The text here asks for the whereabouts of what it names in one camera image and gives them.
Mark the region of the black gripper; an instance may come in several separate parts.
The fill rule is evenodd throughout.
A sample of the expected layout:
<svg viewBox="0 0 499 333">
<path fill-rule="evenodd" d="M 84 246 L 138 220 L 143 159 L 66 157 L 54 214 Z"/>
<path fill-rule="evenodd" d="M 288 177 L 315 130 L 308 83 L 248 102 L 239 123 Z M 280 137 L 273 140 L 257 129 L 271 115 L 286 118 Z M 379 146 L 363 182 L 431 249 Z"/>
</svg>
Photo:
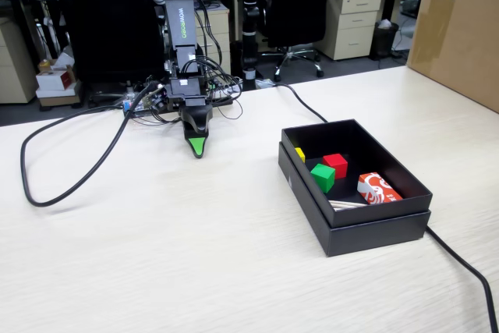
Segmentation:
<svg viewBox="0 0 499 333">
<path fill-rule="evenodd" d="M 172 79 L 166 84 L 167 109 L 180 108 L 184 138 L 195 158 L 202 158 L 209 137 L 212 105 L 206 105 L 206 85 L 200 76 Z"/>
</svg>

